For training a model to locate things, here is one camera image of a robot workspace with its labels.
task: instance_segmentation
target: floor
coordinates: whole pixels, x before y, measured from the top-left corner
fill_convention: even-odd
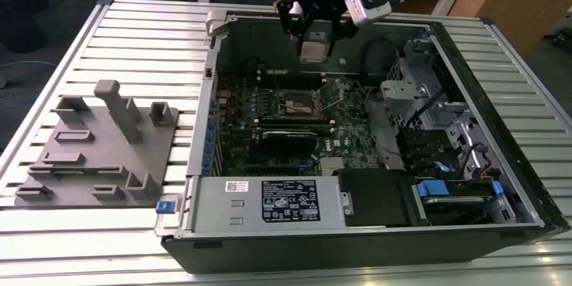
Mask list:
[[[49,39],[46,46],[30,54],[14,54],[0,44],[0,66],[23,60],[42,60],[58,64],[65,56],[98,0],[49,1],[50,8],[37,15]],[[273,2],[273,0],[215,1],[253,5],[269,5]],[[572,84],[572,73],[569,72],[570,66],[572,66],[572,54],[553,46],[550,40],[545,40],[527,57],[527,62],[569,114],[572,114],[572,95],[569,90],[570,84]],[[34,100],[53,71],[54,67],[49,65],[15,65],[0,69],[3,77],[10,81],[9,86],[0,89],[0,98]],[[33,102],[17,104],[0,101],[0,152],[9,144],[33,104]]]

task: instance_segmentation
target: blue latch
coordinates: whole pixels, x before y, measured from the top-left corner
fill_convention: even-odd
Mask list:
[[[174,214],[177,213],[175,208],[178,206],[177,201],[159,201],[155,206],[155,212],[158,214]]]
[[[501,184],[499,181],[493,182],[493,189],[495,190],[495,193],[498,194],[498,196],[505,193],[503,185]]]
[[[447,166],[447,165],[445,165],[442,162],[434,162],[438,166],[439,166],[439,169],[443,171],[443,172],[451,172],[451,168]]]
[[[421,197],[449,196],[449,189],[443,180],[425,180],[417,186]]]

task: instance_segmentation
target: metal bracket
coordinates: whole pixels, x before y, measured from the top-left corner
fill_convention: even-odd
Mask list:
[[[211,10],[207,14],[206,28],[210,36],[215,35],[215,30],[227,23],[227,10]]]

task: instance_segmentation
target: barcode sticker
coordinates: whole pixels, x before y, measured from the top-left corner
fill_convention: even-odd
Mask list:
[[[249,192],[249,181],[227,181],[226,192]]]

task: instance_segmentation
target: black bottom panel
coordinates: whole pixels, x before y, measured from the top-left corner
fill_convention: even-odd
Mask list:
[[[201,241],[169,236],[162,244],[190,273],[245,273],[467,262],[545,233],[529,227]]]

